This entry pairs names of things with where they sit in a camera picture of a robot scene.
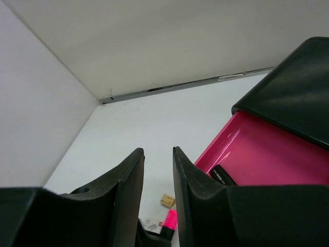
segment white surface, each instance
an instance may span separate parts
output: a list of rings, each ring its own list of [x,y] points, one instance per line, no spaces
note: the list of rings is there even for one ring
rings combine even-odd
[[[164,220],[168,210],[160,199],[164,193],[175,196],[172,148],[180,146],[195,162],[231,117],[231,107],[264,76],[97,107],[46,188],[71,192],[142,147],[145,167],[139,215]]]
[[[328,0],[4,0],[97,98],[276,66]]]
[[[43,186],[97,105],[0,1],[0,186]]]

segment pink box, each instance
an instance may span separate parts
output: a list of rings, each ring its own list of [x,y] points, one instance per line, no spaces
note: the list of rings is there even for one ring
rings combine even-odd
[[[238,111],[195,162],[220,164],[238,185],[329,185],[329,151]]]

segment small tan cube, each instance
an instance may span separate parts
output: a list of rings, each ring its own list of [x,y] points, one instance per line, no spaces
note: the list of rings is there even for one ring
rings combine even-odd
[[[176,203],[176,199],[174,197],[171,197],[171,196],[167,195],[167,194],[163,194],[163,196],[160,200],[160,203],[163,206],[166,206],[168,208],[172,208]]]

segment white tabletop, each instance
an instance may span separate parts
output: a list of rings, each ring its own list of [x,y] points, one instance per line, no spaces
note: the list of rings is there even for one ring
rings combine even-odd
[[[164,193],[175,196],[172,148],[180,146],[192,162],[231,117],[231,107],[265,74],[193,87],[96,108],[46,184],[68,193],[144,149],[144,186],[139,218],[164,220]],[[179,246],[175,234],[172,246]]]

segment pink cap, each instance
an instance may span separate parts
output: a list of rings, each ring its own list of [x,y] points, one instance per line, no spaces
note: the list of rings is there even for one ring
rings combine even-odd
[[[175,210],[169,210],[166,219],[164,220],[163,226],[168,227],[172,230],[176,230],[177,227],[177,212]]]

